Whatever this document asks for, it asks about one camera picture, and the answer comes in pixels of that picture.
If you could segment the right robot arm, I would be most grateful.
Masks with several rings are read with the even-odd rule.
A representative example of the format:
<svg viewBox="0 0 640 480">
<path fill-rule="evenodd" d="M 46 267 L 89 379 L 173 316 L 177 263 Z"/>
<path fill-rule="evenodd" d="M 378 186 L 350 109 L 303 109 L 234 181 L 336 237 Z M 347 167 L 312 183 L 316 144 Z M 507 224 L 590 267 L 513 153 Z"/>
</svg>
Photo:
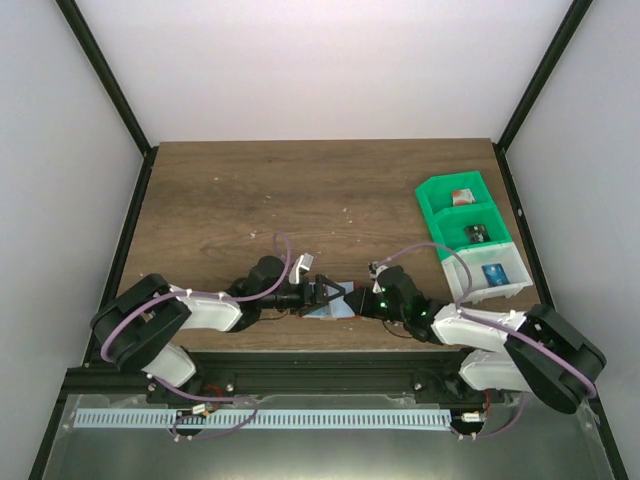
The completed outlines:
<svg viewBox="0 0 640 480">
<path fill-rule="evenodd" d="M 527 392 L 573 414 L 596 396 L 606 357 L 548 305 L 489 312 L 426 297 L 401 266 L 384 267 L 370 286 L 344 297 L 359 316 L 400 324 L 422 343 L 468 348 L 458 375 L 473 390 Z"/>
</svg>

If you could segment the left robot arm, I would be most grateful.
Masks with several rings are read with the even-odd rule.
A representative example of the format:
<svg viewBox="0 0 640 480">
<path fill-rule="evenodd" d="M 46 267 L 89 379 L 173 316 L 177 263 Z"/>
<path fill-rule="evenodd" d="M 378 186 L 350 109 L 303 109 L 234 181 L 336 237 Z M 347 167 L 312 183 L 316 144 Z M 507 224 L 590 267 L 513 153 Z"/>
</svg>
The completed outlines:
<svg viewBox="0 0 640 480">
<path fill-rule="evenodd" d="M 322 316 L 346 290 L 322 274 L 309 280 L 312 263 L 310 254 L 296 260 L 264 256 L 218 293 L 181 289 L 159 274 L 147 275 L 92 318 L 100 355 L 122 373 L 143 372 L 171 394 L 203 402 L 206 375 L 173 337 L 181 330 L 239 333 L 265 310 Z"/>
</svg>

